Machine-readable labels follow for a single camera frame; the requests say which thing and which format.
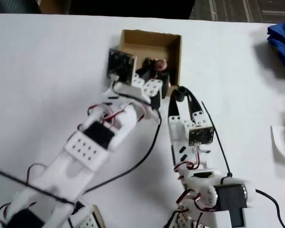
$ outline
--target dark floor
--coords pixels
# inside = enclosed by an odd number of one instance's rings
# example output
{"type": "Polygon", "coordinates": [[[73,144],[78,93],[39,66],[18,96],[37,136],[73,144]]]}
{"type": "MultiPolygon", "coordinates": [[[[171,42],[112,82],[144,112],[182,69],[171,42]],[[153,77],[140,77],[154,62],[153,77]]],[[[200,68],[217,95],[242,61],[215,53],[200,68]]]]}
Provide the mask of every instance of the dark floor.
{"type": "Polygon", "coordinates": [[[279,23],[285,0],[196,0],[190,19],[279,23]]]}

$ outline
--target cardboard box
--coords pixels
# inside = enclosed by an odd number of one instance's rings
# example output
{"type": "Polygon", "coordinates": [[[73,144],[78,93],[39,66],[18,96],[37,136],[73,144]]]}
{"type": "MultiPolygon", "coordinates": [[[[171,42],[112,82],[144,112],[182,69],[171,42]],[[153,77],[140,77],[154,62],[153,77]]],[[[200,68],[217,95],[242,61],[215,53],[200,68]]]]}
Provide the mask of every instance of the cardboard box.
{"type": "Polygon", "coordinates": [[[137,56],[136,69],[145,58],[165,59],[170,70],[170,95],[180,82],[181,36],[141,30],[123,30],[119,50],[137,56]]]}

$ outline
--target robotic arm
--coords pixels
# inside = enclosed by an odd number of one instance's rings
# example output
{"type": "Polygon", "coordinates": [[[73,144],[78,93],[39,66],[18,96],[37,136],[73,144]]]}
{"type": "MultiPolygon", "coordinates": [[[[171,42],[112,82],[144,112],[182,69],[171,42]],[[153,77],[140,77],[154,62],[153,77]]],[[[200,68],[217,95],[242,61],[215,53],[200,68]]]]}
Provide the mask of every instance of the robotic arm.
{"type": "MultiPolygon", "coordinates": [[[[110,50],[108,73],[112,86],[88,109],[88,118],[78,126],[58,156],[45,172],[31,182],[48,192],[58,192],[70,202],[78,201],[96,172],[107,161],[141,119],[159,122],[162,81],[145,81],[135,74],[136,57],[110,50]],[[75,176],[70,172],[80,166],[75,176]]],[[[6,220],[10,223],[18,212],[28,208],[41,194],[25,188],[8,206],[6,220]]],[[[89,219],[91,209],[84,207],[72,215],[74,205],[56,202],[55,209],[43,228],[81,227],[89,219]]]]}
{"type": "Polygon", "coordinates": [[[179,223],[187,228],[198,224],[210,228],[252,227],[247,202],[254,199],[256,190],[249,181],[233,178],[232,174],[223,176],[207,167],[207,145],[212,143],[214,126],[185,87],[171,95],[168,125],[174,171],[185,189],[176,201],[184,212],[174,215],[169,227],[179,223]],[[176,102],[185,97],[190,119],[183,119],[177,108],[176,102]]]}

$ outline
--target floor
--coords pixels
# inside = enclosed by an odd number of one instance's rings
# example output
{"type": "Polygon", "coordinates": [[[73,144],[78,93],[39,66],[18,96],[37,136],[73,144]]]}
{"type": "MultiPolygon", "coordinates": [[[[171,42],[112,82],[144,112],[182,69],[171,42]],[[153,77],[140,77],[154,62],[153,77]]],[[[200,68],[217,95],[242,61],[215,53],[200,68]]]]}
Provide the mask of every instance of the floor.
{"type": "MultiPolygon", "coordinates": [[[[66,0],[42,0],[41,11],[62,14],[66,0]]],[[[196,0],[190,19],[280,23],[285,21],[285,0],[196,0]]]]}

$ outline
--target table surface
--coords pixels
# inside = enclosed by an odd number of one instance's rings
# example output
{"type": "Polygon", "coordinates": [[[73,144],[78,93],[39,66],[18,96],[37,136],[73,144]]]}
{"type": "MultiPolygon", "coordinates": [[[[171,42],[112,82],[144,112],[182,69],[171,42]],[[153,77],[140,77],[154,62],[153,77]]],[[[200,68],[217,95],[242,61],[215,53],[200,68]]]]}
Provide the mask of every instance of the table surface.
{"type": "MultiPolygon", "coordinates": [[[[0,168],[25,178],[34,162],[49,164],[86,109],[106,89],[109,48],[122,29],[182,35],[180,84],[203,100],[216,124],[234,176],[277,199],[285,221],[285,162],[271,125],[285,122],[285,68],[268,46],[268,24],[62,15],[0,15],[0,168]]],[[[162,227],[182,192],[172,169],[167,127],[133,173],[85,195],[108,228],[162,227]]],[[[132,167],[151,145],[144,121],[100,170],[91,186],[132,167]]],[[[217,140],[209,166],[226,173],[217,140]]],[[[36,168],[32,176],[39,175],[36,168]]],[[[0,205],[23,187],[0,177],[0,205]]],[[[251,203],[254,227],[280,227],[262,196],[251,203]]]]}

